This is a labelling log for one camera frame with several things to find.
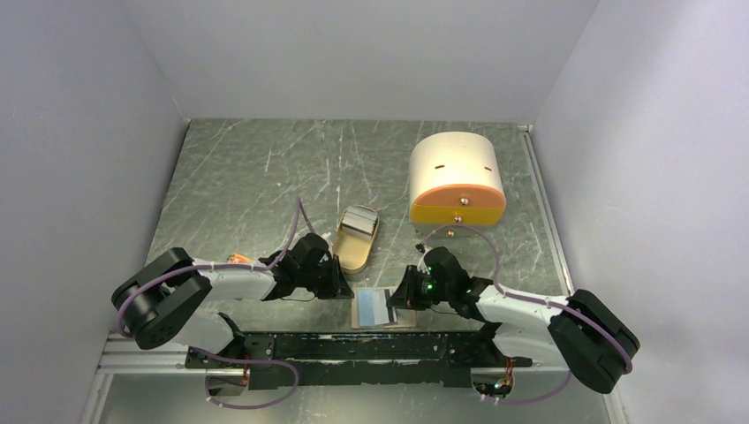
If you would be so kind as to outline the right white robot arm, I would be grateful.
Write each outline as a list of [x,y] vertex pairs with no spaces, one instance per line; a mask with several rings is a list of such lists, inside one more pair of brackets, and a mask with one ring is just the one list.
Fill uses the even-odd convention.
[[389,305],[421,311],[443,302],[465,319],[496,326],[476,344],[484,364],[496,366],[511,357],[567,367],[602,394],[633,370],[640,348],[634,333],[591,291],[568,296],[513,291],[470,276],[453,253],[437,247],[406,268]]

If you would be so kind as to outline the grey striped credit card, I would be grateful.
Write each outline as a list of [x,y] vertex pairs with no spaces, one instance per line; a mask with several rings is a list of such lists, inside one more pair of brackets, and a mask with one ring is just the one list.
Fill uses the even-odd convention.
[[387,315],[387,324],[392,324],[397,322],[397,311],[396,308],[392,306],[391,303],[391,289],[386,288],[383,290],[384,294],[384,301],[385,301],[385,312]]

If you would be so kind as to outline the grey credit card stack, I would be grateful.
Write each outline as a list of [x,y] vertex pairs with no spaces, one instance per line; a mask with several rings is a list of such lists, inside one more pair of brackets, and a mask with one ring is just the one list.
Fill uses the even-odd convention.
[[370,239],[374,236],[378,221],[379,216],[375,210],[353,205],[344,210],[340,221],[340,229],[346,234],[361,239]]

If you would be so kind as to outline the tan card holder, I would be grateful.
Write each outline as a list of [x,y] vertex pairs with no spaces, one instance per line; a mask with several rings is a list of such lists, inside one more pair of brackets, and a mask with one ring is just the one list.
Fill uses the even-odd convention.
[[353,290],[352,329],[415,329],[417,327],[416,312],[407,309],[396,309],[397,322],[386,323],[387,315],[383,296],[383,290],[386,288],[391,289],[391,293],[395,291],[394,287],[357,288]]

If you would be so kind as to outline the tan oval tray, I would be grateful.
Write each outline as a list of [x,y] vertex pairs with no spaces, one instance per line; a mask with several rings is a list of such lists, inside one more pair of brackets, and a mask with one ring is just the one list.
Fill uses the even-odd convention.
[[341,217],[332,243],[332,253],[340,258],[344,273],[358,274],[367,265],[379,229],[380,217],[372,238],[358,238],[344,233],[340,229]]

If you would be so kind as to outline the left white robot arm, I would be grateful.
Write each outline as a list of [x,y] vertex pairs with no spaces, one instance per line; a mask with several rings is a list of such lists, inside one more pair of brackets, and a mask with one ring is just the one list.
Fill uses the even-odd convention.
[[237,365],[245,343],[224,313],[205,303],[223,299],[271,301],[304,289],[317,299],[350,299],[340,261],[321,236],[307,233],[291,248],[248,262],[210,262],[184,248],[167,250],[121,284],[111,296],[117,330],[142,350],[166,343],[208,351],[222,367]]

